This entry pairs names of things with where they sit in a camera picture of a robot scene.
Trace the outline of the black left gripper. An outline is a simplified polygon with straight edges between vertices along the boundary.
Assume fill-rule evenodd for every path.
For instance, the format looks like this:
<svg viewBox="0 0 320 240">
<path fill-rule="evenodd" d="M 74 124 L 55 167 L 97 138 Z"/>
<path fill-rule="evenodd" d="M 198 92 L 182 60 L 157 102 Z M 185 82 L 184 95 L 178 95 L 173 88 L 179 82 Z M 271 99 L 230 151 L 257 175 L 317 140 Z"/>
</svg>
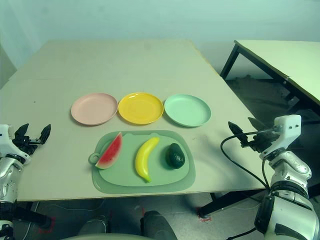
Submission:
<svg viewBox="0 0 320 240">
<path fill-rule="evenodd" d="M 13 144 L 23 152 L 24 164 L 28 164 L 31 161 L 31 155 L 35 152 L 38 145 L 44 145 L 51 133 L 51 124 L 48 124 L 41 131 L 39 138 L 30 139 L 29 136 L 25 136 L 28 127 L 28 123 L 20 126 L 14 133 L 14 139 L 12 140 Z"/>
</svg>

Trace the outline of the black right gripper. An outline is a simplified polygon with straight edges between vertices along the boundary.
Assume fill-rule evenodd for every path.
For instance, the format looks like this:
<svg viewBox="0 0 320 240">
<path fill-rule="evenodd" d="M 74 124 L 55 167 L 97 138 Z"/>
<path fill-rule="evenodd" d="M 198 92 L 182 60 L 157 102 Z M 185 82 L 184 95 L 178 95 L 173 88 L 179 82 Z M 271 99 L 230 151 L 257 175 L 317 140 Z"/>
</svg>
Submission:
<svg viewBox="0 0 320 240">
<path fill-rule="evenodd" d="M 253 151 L 262 153 L 272 145 L 272 142 L 278 139 L 278 135 L 271 129 L 266 129 L 266 125 L 256 118 L 248 117 L 250 124 L 256 129 L 253 133 L 243 133 L 243 130 L 235 123 L 229 121 L 228 127 L 240 140 L 242 148 L 250 147 Z M 253 135 L 253 140 L 248 141 L 248 135 Z"/>
</svg>

